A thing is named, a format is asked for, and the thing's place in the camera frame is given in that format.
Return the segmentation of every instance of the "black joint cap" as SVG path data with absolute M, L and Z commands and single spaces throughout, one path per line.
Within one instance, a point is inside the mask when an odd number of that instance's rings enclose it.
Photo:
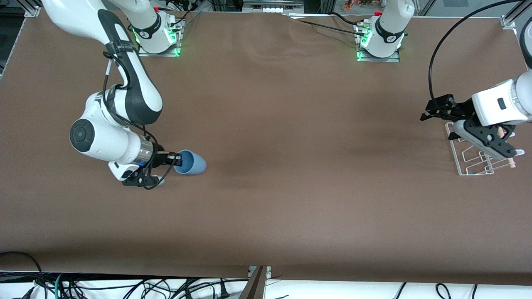
M 90 150 L 94 141 L 93 124 L 86 119 L 78 119 L 70 127 L 70 143 L 78 151 L 84 153 Z

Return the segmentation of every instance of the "white wire rack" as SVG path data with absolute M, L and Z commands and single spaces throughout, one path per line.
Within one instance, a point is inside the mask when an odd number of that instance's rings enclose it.
M 453 131 L 452 129 L 452 122 L 448 122 L 445 124 L 447 136 L 449 136 L 449 134 Z M 497 160 L 486 154 L 484 151 L 479 151 L 478 148 L 476 148 L 474 145 L 470 145 L 470 143 L 465 139 L 459 138 L 456 140 L 449 140 L 449 142 L 451 143 L 454 161 L 456 163 L 456 168 L 460 176 L 491 175 L 495 172 L 496 169 L 507 166 L 514 168 L 516 166 L 516 163 L 513 159 Z M 520 156 L 524 153 L 524 150 L 516 149 L 515 156 Z

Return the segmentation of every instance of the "mounting plate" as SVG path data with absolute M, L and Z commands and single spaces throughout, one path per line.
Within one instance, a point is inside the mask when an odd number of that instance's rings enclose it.
M 357 25 L 353 25 L 353 30 L 355 32 L 362 32 L 364 34 L 371 34 L 369 31 L 369 20 L 364 20 L 364 26 L 359 27 Z M 370 61 L 370 62 L 400 62 L 399 59 L 399 50 L 395 50 L 395 52 L 390 56 L 386 58 L 379 58 L 375 57 L 371 54 L 369 54 L 368 50 L 363 48 L 360 44 L 362 43 L 362 39 L 365 37 L 355 35 L 355 42 L 356 42 L 356 60 L 358 61 Z

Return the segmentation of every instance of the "white robotic arm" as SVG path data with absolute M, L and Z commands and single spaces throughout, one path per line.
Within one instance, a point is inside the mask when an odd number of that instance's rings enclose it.
M 163 103 L 120 19 L 100 0 L 43 0 L 43 5 L 61 29 L 104 44 L 106 57 L 117 64 L 124 80 L 122 85 L 89 96 L 83 115 L 71 127 L 72 146 L 86 156 L 108 161 L 112 173 L 121 181 L 146 164 L 179 165 L 178 154 L 163 152 L 156 142 L 129 129 L 130 125 L 154 123 Z M 156 177 L 142 179 L 160 184 Z M 146 182 L 135 183 L 146 186 Z
M 531 40 L 532 18 L 520 36 L 528 69 L 532 68 Z M 517 151 L 508 138 L 515 126 L 532 122 L 532 71 L 475 93 L 463 103 L 456 103 L 451 94 L 429 101 L 421 121 L 433 117 L 453 121 L 454 133 L 449 140 L 464 138 L 498 160 L 512 158 Z
M 154 10 L 149 0 L 109 0 L 127 16 L 142 48 L 160 53 L 177 42 L 172 32 L 176 18 L 164 11 Z
M 412 0 L 389 0 L 382 15 L 369 19 L 370 30 L 361 46 L 375 57 L 390 57 L 400 47 L 414 9 Z

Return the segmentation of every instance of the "blue cup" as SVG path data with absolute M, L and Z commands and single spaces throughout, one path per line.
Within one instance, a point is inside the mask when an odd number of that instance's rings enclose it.
M 207 168 L 207 162 L 200 155 L 188 149 L 180 151 L 179 154 L 181 154 L 181 166 L 173 167 L 178 173 L 182 175 L 197 175 Z

